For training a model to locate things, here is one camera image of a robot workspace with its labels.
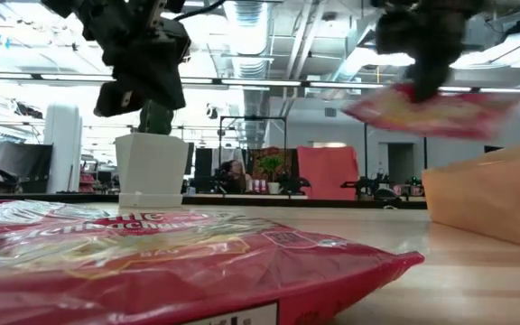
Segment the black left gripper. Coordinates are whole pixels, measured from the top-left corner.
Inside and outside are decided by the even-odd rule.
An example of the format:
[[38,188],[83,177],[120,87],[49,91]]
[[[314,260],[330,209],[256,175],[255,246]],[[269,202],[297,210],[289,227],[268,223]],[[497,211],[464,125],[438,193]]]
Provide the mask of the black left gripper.
[[134,112],[147,101],[168,110],[185,107],[179,65],[189,47],[186,29],[174,20],[109,43],[102,60],[113,68],[114,79],[100,88],[100,110]]

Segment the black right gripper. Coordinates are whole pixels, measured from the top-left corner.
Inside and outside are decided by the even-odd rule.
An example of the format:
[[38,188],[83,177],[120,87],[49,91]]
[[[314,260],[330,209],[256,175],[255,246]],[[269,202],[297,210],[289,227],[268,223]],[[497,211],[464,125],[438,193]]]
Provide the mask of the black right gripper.
[[405,69],[404,81],[415,92],[416,103],[438,93],[450,75],[448,65],[465,51],[469,20],[487,6],[487,0],[374,2],[383,11],[375,27],[376,52],[405,53],[415,60]]

